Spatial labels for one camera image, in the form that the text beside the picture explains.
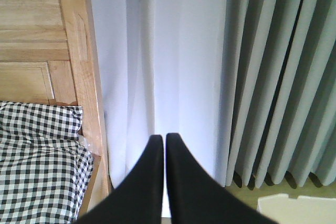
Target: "sheer curtain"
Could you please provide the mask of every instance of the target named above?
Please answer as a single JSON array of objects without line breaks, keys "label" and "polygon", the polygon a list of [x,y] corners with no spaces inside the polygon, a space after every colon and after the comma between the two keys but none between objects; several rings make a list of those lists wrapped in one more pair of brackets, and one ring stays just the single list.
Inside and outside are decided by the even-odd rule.
[{"label": "sheer curtain", "polygon": [[[92,0],[118,186],[179,132],[221,185],[336,177],[336,0]],[[169,216],[164,198],[163,216]]]},{"label": "sheer curtain", "polygon": [[155,133],[180,132],[215,175],[225,3],[92,0],[114,187]]}]

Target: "wooden post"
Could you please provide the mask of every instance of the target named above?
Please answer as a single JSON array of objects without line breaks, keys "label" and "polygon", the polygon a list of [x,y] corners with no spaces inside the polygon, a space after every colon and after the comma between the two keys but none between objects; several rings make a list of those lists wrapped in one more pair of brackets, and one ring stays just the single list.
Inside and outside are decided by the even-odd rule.
[{"label": "wooden post", "polygon": [[77,101],[84,111],[82,132],[94,153],[101,156],[89,206],[92,208],[108,196],[111,182],[91,0],[61,0],[61,9]]}]

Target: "pillow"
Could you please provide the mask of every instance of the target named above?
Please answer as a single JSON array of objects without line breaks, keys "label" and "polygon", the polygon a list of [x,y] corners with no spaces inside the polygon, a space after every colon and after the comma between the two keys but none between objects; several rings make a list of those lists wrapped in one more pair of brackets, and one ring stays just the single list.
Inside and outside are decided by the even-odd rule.
[{"label": "pillow", "polygon": [[81,106],[0,101],[0,137],[78,139],[82,116]]}]

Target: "black and white checkered fabric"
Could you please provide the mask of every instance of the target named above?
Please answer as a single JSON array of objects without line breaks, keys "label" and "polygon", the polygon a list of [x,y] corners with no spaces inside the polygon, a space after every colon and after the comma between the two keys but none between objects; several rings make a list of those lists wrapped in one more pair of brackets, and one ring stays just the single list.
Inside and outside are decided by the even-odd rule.
[{"label": "black and white checkered fabric", "polygon": [[81,107],[0,102],[0,222],[71,223],[93,157],[77,141]]}]

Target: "wooden bed frame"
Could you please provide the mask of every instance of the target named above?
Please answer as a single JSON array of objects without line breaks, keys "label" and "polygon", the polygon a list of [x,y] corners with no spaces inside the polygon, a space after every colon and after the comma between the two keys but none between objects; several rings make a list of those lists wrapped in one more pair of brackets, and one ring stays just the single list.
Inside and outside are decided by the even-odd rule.
[{"label": "wooden bed frame", "polygon": [[95,156],[81,214],[111,192],[90,0],[0,0],[0,100],[81,105]]}]

